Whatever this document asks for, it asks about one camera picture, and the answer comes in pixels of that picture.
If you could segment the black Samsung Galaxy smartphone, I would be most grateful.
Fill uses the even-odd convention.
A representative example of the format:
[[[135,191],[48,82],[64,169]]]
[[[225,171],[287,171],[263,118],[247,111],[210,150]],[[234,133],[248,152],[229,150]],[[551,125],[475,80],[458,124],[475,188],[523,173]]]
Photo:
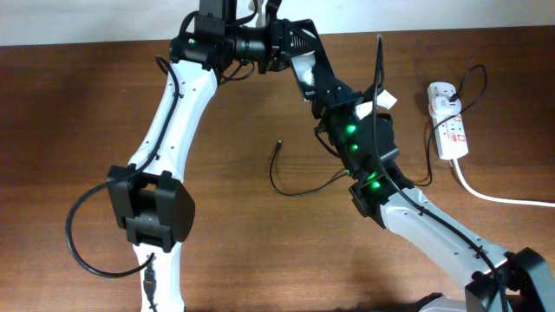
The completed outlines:
[[[315,52],[305,53],[291,59],[291,67],[305,101],[314,101],[316,96],[315,76],[313,73],[315,65]]]

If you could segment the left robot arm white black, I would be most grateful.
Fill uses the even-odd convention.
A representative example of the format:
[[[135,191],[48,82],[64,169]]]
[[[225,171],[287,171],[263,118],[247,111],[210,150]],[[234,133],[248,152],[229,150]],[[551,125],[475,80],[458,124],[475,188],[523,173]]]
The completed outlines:
[[[183,185],[196,129],[224,72],[238,61],[261,73],[295,67],[317,49],[310,19],[279,19],[266,4],[264,25],[236,16],[233,1],[202,1],[180,25],[168,57],[156,60],[166,86],[147,135],[126,166],[108,171],[108,195],[119,228],[139,262],[141,310],[183,311],[180,252],[193,227],[195,203]]]

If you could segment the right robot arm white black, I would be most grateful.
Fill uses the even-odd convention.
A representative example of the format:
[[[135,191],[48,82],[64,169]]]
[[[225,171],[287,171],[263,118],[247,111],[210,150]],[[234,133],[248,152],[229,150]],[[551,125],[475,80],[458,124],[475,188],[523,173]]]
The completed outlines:
[[[552,311],[554,277],[535,250],[511,252],[470,231],[434,205],[395,163],[393,120],[380,114],[384,88],[383,51],[374,81],[364,93],[344,86],[327,68],[323,48],[304,54],[307,95],[319,121],[315,132],[355,181],[349,192],[366,218],[403,237],[443,269],[464,290],[463,300],[432,294],[422,311]]]

